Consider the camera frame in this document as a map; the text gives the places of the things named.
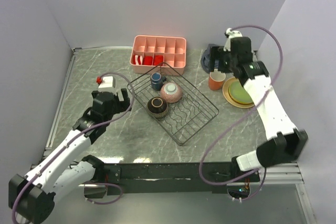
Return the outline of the orange mug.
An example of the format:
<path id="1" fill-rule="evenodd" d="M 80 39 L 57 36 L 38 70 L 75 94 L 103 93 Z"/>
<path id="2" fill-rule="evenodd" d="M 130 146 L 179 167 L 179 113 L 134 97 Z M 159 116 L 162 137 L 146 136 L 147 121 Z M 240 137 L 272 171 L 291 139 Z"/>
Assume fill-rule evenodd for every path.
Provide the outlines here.
<path id="1" fill-rule="evenodd" d="M 208 87 L 213 91 L 217 91 L 222 88 L 225 79 L 226 73 L 220 71 L 210 72 L 208 78 Z"/>

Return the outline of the pink patterned bowl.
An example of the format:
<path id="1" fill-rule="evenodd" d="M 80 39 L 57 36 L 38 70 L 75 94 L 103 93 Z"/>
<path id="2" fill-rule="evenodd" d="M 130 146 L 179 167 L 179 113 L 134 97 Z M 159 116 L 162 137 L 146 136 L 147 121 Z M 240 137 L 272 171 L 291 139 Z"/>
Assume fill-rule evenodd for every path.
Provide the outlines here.
<path id="1" fill-rule="evenodd" d="M 182 98 L 182 95 L 182 88 L 174 82 L 168 82 L 164 84 L 160 90 L 160 97 L 163 98 L 167 103 L 178 102 Z"/>

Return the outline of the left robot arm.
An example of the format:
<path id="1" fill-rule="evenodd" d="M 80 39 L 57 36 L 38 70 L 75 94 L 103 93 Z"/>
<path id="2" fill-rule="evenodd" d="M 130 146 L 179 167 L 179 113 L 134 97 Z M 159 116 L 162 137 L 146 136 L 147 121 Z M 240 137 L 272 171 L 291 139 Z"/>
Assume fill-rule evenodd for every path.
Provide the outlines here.
<path id="1" fill-rule="evenodd" d="M 110 123 L 122 118 L 132 108 L 134 99 L 125 88 L 122 98 L 112 90 L 92 92 L 92 106 L 87 108 L 62 143 L 26 175 L 16 174 L 9 181 L 8 205 L 12 222 L 17 217 L 26 223 L 44 222 L 55 204 L 81 184 L 109 186 L 105 163 L 92 155 L 74 168 L 74 159 L 105 133 Z"/>

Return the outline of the tan wooden plate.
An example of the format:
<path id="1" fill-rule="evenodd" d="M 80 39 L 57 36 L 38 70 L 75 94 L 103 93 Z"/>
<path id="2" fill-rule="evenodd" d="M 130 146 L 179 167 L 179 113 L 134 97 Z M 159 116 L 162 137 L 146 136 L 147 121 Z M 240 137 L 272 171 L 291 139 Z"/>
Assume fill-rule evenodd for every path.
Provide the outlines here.
<path id="1" fill-rule="evenodd" d="M 223 87 L 222 87 L 222 92 L 223 92 L 224 98 L 227 100 L 228 103 L 230 103 L 234 107 L 241 108 L 241 109 L 252 108 L 254 106 L 253 102 L 250 103 L 250 104 L 241 104 L 241 103 L 238 103 L 234 99 L 231 98 L 231 96 L 229 95 L 229 86 L 234 82 L 239 82 L 239 80 L 234 78 L 234 77 L 231 77 L 224 82 Z"/>

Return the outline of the dark blue cup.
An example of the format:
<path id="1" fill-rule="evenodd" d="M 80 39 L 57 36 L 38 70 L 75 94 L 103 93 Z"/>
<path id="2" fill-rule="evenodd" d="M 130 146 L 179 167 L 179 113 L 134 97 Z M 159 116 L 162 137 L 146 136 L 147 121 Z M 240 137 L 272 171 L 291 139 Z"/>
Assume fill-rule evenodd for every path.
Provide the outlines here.
<path id="1" fill-rule="evenodd" d="M 165 81 L 166 77 L 162 76 L 160 73 L 155 72 L 151 74 L 150 83 L 153 90 L 160 91 Z"/>

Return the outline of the black bowl gold rim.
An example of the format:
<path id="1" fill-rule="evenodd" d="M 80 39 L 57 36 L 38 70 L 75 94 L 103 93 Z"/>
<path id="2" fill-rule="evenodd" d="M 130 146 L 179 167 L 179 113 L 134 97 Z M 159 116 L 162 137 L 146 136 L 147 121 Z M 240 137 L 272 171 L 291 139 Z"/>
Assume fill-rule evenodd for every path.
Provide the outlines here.
<path id="1" fill-rule="evenodd" d="M 169 105 L 163 98 L 153 97 L 147 102 L 146 109 L 151 117 L 161 119 L 167 115 Z"/>

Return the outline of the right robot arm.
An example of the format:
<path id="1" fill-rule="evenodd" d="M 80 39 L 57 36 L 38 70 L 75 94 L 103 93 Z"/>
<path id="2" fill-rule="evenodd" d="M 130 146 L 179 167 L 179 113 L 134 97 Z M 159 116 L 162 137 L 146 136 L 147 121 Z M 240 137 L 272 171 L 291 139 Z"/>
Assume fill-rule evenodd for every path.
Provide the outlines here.
<path id="1" fill-rule="evenodd" d="M 251 40 L 235 31 L 227 37 L 225 46 L 210 50 L 209 69 L 233 73 L 249 94 L 265 128 L 266 142 L 256 150 L 236 158 L 230 168 L 231 178 L 242 181 L 248 171 L 296 161 L 308 140 L 283 109 L 271 84 L 271 77 L 261 61 L 253 60 Z"/>

